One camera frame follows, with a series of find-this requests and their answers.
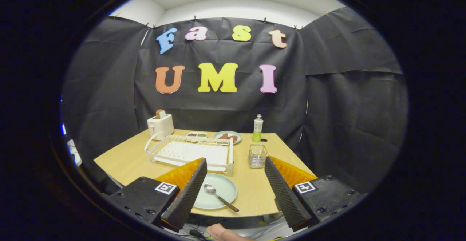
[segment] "black cloth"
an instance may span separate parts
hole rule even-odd
[[[408,94],[400,65],[383,37],[348,7],[311,22],[301,35],[309,96],[301,158],[317,176],[371,191],[403,142]]]
[[[63,123],[98,184],[106,174],[94,159],[139,132],[134,72],[146,32],[132,20],[105,19],[80,45],[64,80]]]
[[[246,25],[251,28],[251,40],[235,41],[233,28]],[[206,40],[186,40],[185,34],[192,27],[207,27]],[[173,47],[160,54],[156,38],[171,29]],[[280,30],[287,47],[280,49],[268,34]],[[253,132],[257,114],[264,119],[262,132],[275,132],[290,146],[297,148],[306,110],[306,76],[304,73],[304,48],[297,31],[284,25],[250,19],[213,18],[183,21],[150,30],[139,52],[135,73],[135,107],[139,129],[147,129],[147,119],[158,109],[173,114],[177,129]],[[235,74],[236,93],[211,90],[198,92],[201,80],[200,63],[209,62],[217,72],[225,63],[238,64]],[[274,94],[262,93],[262,64],[274,65]],[[183,65],[180,88],[172,94],[162,94],[155,89],[155,69],[169,67],[166,85],[173,83],[173,66]]]

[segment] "dish soap bottle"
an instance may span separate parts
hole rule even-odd
[[[261,134],[262,134],[262,125],[264,120],[262,120],[262,115],[257,115],[257,118],[254,119],[254,132],[253,132],[253,142],[260,142],[261,141]]]

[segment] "green liquid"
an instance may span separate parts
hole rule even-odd
[[[253,142],[260,142],[261,141],[261,132],[254,131],[253,133]]]

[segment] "yellow letter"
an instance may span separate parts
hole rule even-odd
[[[249,26],[237,25],[233,28],[234,34],[232,34],[233,40],[235,41],[249,41],[251,40],[251,28]]]
[[[199,92],[210,92],[210,87],[208,85],[209,82],[214,92],[218,90],[218,87],[222,82],[223,85],[220,88],[220,91],[223,93],[236,93],[238,90],[234,85],[234,74],[236,68],[238,68],[237,64],[226,63],[218,73],[211,63],[201,63],[199,64],[199,68],[201,69],[201,86],[198,88]]]

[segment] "spoon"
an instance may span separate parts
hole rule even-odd
[[[215,188],[211,185],[209,185],[208,183],[204,185],[204,191],[208,194],[213,194],[215,195],[216,197],[218,197],[218,199],[220,199],[220,201],[222,201],[226,206],[228,206],[229,208],[231,208],[233,211],[235,212],[238,212],[239,209],[238,208],[235,208],[232,204],[228,203],[225,199],[221,198],[219,195],[217,195],[215,192]]]

